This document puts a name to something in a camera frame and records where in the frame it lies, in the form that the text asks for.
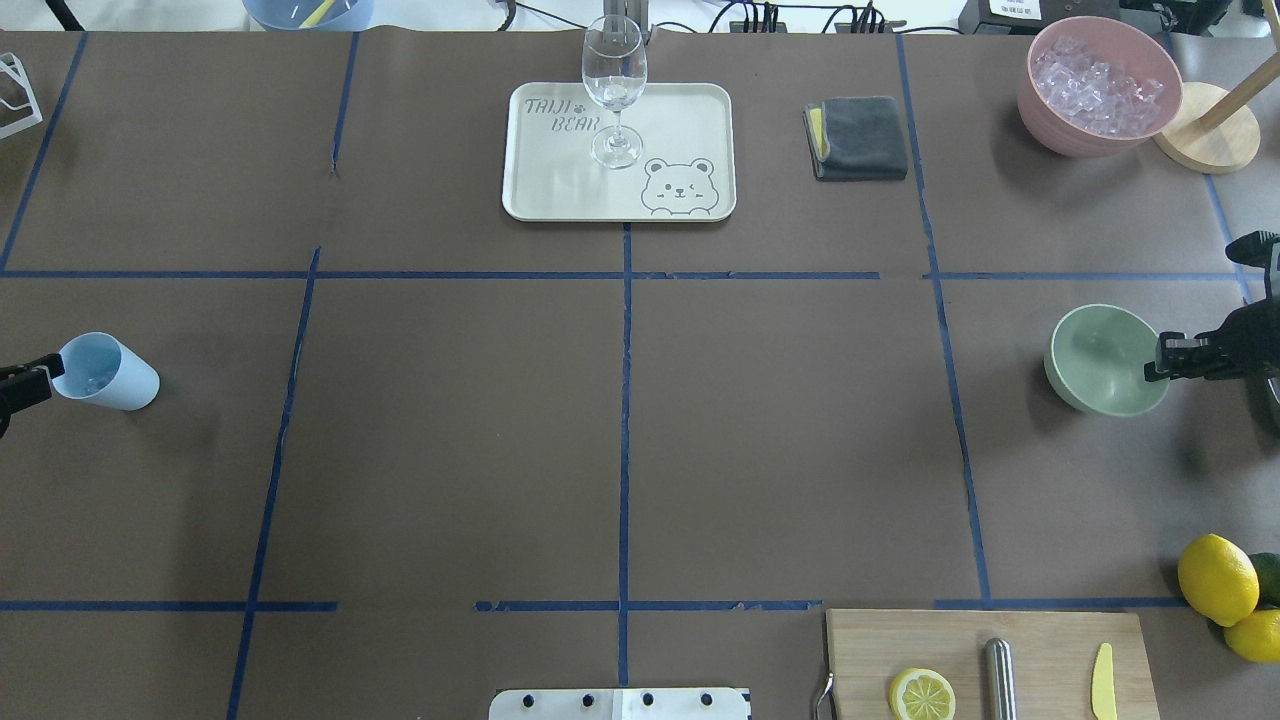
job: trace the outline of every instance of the wooden disc base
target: wooden disc base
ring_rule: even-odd
[[[1199,119],[1226,91],[1203,82],[1183,83],[1183,106],[1169,126],[1156,135],[1156,145],[1178,163],[1211,174],[1234,173],[1258,154],[1262,133],[1258,119],[1248,106],[1212,129]]]

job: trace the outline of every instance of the lime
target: lime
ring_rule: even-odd
[[[1222,637],[1251,662],[1280,662],[1280,610],[1257,610],[1222,630]]]
[[[1243,550],[1206,534],[1178,560],[1178,584],[1192,609],[1230,628],[1258,606],[1258,573]]]
[[[888,705],[897,720],[951,720],[956,714],[956,693],[933,670],[908,667],[890,684]]]
[[[1280,555],[1254,552],[1249,561],[1258,573],[1258,601],[1280,606]]]

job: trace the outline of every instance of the wooden cutting board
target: wooden cutting board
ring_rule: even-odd
[[[955,689],[955,720],[986,720],[983,647],[1012,647],[1018,717],[1092,720],[1089,683],[1098,644],[1111,643],[1120,720],[1160,720],[1138,616],[1129,612],[984,610],[828,610],[827,651],[841,720],[893,720],[887,696],[908,667],[942,674]]]

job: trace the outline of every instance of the folded towel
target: folded towel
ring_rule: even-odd
[[[892,97],[831,97],[805,105],[804,122],[818,179],[906,177],[906,143]]]

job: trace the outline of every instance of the bear drawing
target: bear drawing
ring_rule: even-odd
[[[649,183],[640,195],[641,202],[654,215],[710,215],[719,202],[719,193],[712,184],[710,160],[699,158],[687,165],[668,165],[660,158],[644,164]]]

